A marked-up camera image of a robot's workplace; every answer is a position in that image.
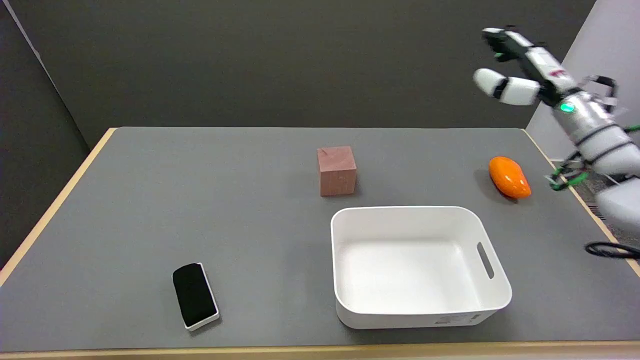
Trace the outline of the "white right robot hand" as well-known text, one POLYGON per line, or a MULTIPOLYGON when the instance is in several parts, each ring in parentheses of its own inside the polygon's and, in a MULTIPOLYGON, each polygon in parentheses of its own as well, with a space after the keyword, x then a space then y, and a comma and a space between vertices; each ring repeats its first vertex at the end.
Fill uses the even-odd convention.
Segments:
POLYGON ((496 61, 515 61, 525 76, 505 76, 489 68, 477 69, 473 82, 490 98, 513 106, 528 106, 539 100, 554 108, 565 98, 582 91, 544 45, 529 41, 514 27, 484 28, 482 38, 494 52, 496 61))

